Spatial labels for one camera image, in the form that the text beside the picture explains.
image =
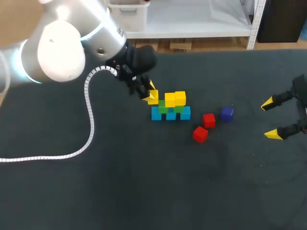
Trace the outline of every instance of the white storage bin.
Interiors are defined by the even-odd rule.
[[[124,31],[146,29],[149,5],[144,0],[109,0],[108,4],[112,16]]]

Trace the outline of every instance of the white shelf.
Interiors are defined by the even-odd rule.
[[[250,36],[251,24],[240,0],[151,0],[147,28],[127,38]]]

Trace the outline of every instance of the green block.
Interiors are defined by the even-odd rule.
[[[167,114],[168,113],[168,108],[165,107],[158,107],[158,112],[160,114]]]
[[[174,112],[175,113],[178,113],[178,114],[180,114],[180,113],[183,113],[183,106],[176,106],[175,108],[174,108]]]
[[[168,114],[168,108],[165,108],[165,101],[159,100],[158,112],[160,114]]]
[[[165,107],[165,100],[159,100],[159,107]]]

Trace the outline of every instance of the wooden floor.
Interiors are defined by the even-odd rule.
[[[0,46],[27,39],[43,13],[38,0],[0,0]],[[248,38],[202,38],[174,40],[131,40],[136,46],[152,44],[158,52],[244,51]],[[307,41],[297,43],[256,43],[255,50],[307,49]]]

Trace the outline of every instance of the black cabinet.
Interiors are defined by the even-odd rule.
[[[307,0],[267,0],[258,42],[297,42],[307,18]]]

